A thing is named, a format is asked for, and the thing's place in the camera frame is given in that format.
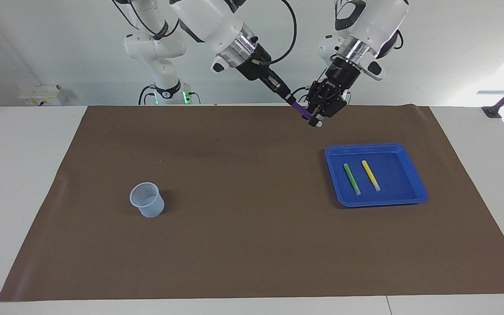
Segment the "green light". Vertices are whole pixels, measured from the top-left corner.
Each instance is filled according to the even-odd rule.
[[[190,96],[190,94],[188,92],[183,92],[184,94],[184,102],[186,104],[190,104],[192,102],[192,97]]]

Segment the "brown mat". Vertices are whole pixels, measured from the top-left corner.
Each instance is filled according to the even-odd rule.
[[[345,209],[324,149],[397,142],[430,199]],[[130,190],[155,182],[146,219]],[[428,108],[91,107],[0,301],[504,293],[504,237]]]

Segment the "plastic cup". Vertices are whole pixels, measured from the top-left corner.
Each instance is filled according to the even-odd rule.
[[[132,189],[129,201],[144,217],[156,217],[165,209],[165,201],[153,183],[141,183]]]

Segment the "white table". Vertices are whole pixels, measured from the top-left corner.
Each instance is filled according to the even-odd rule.
[[[0,108],[0,290],[86,107]],[[504,124],[476,108],[433,108],[504,233]],[[0,314],[497,315],[504,294],[0,303]]]

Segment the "blue tray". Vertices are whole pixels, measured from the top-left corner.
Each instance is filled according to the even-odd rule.
[[[412,205],[426,202],[427,191],[417,174],[408,152],[395,143],[378,145],[331,146],[326,149],[338,200],[346,207]],[[366,160],[381,191],[376,191],[362,161]],[[343,164],[355,177],[360,196],[355,195]]]

